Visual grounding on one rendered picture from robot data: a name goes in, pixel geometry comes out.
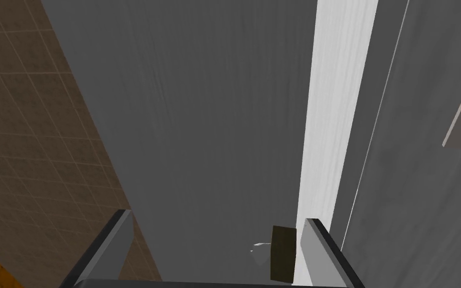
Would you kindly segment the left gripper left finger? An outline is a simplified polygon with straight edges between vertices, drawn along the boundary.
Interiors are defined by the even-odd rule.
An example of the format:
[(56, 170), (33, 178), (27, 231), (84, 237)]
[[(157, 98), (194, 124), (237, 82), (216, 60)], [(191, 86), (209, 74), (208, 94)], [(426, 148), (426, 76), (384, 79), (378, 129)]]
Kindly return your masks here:
[(59, 288), (114, 288), (134, 239), (133, 215), (117, 210), (65, 276)]

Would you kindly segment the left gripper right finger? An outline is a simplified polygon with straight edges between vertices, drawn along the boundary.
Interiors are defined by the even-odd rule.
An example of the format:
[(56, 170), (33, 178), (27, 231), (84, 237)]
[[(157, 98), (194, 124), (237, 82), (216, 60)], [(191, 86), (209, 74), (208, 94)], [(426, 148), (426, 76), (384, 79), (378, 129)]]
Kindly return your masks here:
[(366, 288), (319, 219), (305, 220), (300, 246), (314, 287)]

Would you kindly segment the grey door leaf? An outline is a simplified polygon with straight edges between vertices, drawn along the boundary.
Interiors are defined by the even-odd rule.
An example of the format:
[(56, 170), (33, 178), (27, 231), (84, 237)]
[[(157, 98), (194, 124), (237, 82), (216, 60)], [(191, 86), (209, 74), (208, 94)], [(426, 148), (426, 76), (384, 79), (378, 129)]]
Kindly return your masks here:
[(317, 0), (41, 0), (164, 281), (268, 284), (294, 227)]

